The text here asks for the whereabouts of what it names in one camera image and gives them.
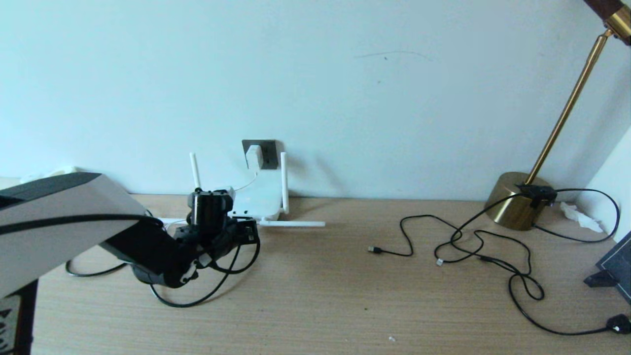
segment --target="wall outlet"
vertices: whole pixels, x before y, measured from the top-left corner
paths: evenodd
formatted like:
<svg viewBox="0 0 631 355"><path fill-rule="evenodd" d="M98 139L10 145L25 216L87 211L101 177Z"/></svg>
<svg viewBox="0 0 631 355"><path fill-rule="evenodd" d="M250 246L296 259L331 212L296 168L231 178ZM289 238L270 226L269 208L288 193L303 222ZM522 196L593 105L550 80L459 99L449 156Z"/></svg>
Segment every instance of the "wall outlet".
<svg viewBox="0 0 631 355"><path fill-rule="evenodd" d="M261 170L276 170L278 168L278 153L276 152L276 140L242 140L243 153L247 153L251 145L261 146L263 152L263 165Z"/></svg>

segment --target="power plug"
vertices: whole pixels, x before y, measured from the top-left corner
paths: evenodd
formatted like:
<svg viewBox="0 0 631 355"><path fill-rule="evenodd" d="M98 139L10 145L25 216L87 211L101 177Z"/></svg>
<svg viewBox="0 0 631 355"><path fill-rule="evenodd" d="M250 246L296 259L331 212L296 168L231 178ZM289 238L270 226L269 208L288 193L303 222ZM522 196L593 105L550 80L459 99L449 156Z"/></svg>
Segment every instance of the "power plug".
<svg viewBox="0 0 631 355"><path fill-rule="evenodd" d="M250 171L259 172L263 166L263 150L260 145L251 145L245 153L245 161Z"/></svg>

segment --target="black plug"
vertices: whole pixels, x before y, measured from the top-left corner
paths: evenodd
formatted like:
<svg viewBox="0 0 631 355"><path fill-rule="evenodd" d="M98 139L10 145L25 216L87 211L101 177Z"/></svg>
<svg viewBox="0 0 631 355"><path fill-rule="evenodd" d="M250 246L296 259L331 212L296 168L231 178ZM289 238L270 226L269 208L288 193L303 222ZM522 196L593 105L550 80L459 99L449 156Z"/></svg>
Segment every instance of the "black plug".
<svg viewBox="0 0 631 355"><path fill-rule="evenodd" d="M607 320L607 328L618 334L631 334L631 321L625 315L617 315Z"/></svg>
<svg viewBox="0 0 631 355"><path fill-rule="evenodd" d="M383 252L383 249L381 249L378 246L372 246L371 245L371 246L368 247L368 251L371 252L371 253L374 253L374 254L381 254Z"/></svg>

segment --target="white wall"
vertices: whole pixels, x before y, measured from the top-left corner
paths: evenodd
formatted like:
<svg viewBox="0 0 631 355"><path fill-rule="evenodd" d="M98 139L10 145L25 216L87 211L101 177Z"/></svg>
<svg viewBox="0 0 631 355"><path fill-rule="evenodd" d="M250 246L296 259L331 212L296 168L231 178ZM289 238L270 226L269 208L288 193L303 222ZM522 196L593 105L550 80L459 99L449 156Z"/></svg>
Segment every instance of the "white wall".
<svg viewBox="0 0 631 355"><path fill-rule="evenodd" d="M2 8L0 176L76 165L136 193L190 192L189 151L205 188L242 184L240 140L275 138L296 195L484 200L530 169L603 31L577 0ZM540 174L556 187L631 124L610 42Z"/></svg>
<svg viewBox="0 0 631 355"><path fill-rule="evenodd" d="M631 128L627 130L587 188L604 191L617 202L621 216L614 239L620 241L631 230ZM616 224L616 214L606 197L598 193L583 192L579 195L577 204L590 217L601 220L607 233L611 232Z"/></svg>

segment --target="white cable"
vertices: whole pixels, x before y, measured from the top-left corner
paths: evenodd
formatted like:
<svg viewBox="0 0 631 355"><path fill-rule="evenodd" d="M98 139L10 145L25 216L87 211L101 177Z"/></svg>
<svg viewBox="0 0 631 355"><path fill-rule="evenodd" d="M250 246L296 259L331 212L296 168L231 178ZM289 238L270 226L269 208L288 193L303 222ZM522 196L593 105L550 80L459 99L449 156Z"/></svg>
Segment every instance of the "white cable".
<svg viewBox="0 0 631 355"><path fill-rule="evenodd" d="M174 225L174 224L180 224L180 223L182 223L182 222L186 222L186 219L174 220L174 221L172 221L172 222L170 221L169 223L165 223L165 225L163 226L163 228L164 228L164 230L165 230L165 232L166 232L166 231L168 231L168 229L169 229L172 225Z"/></svg>
<svg viewBox="0 0 631 355"><path fill-rule="evenodd" d="M245 185L245 186L241 186L240 188L235 189L235 191L242 190L242 189L244 189L244 188L246 188L246 187L250 186L250 185L251 185L251 184L252 184L252 183L256 180L256 178L258 177L258 175L259 175L259 173L258 173L258 172L255 172L255 173L254 173L254 179L252 179L252 181L250 181L249 183L247 183L247 185Z"/></svg>
<svg viewBox="0 0 631 355"><path fill-rule="evenodd" d="M197 158L195 158L195 153L189 153L191 158L191 168L193 169L193 180L195 181L195 188L201 189L201 184L199 183L199 170L197 168Z"/></svg>

